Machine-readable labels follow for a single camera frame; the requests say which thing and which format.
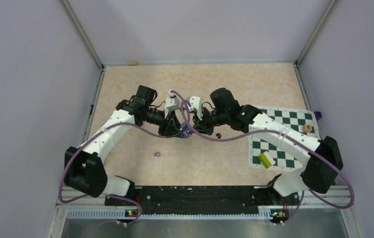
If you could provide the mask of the purple grey earbud charging case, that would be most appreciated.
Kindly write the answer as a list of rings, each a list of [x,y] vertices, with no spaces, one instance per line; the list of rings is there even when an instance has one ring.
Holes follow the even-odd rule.
[[[180,135],[181,138],[188,138],[193,134],[193,131],[185,122],[181,124],[180,132],[181,132],[181,135]]]

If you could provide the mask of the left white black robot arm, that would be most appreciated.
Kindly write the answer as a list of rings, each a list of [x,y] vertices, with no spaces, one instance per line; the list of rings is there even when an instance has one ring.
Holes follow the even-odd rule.
[[[174,94],[165,100],[164,110],[153,106],[157,91],[140,85],[129,100],[116,106],[106,123],[86,142],[69,147],[65,152],[62,185],[71,187],[84,196],[116,195],[124,205],[135,200],[134,183],[119,176],[109,176],[105,170],[106,158],[118,141],[131,128],[141,128],[144,122],[158,126],[158,138],[182,138],[186,127],[176,117],[180,100]]]

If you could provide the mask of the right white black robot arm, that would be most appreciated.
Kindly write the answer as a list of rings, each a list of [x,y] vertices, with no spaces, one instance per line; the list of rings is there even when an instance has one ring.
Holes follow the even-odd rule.
[[[281,204],[287,196],[304,190],[325,194],[342,170],[343,162],[337,141],[332,137],[318,139],[295,131],[252,105],[240,105],[231,91],[219,88],[210,99],[214,109],[203,107],[198,97],[188,99],[194,112],[194,129],[211,135],[216,126],[228,125],[235,131],[251,133],[297,159],[302,165],[293,172],[279,175],[271,183],[267,198]]]

